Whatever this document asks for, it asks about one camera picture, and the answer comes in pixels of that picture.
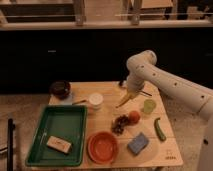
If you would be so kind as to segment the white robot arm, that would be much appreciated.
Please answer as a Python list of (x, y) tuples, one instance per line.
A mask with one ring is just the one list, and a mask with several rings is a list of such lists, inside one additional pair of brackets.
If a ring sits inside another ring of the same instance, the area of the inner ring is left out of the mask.
[(163, 71), (155, 66), (156, 62), (157, 56), (151, 50), (145, 50), (127, 60), (128, 94), (135, 98), (143, 89), (144, 82), (149, 81), (206, 120), (197, 171), (213, 171), (213, 90)]

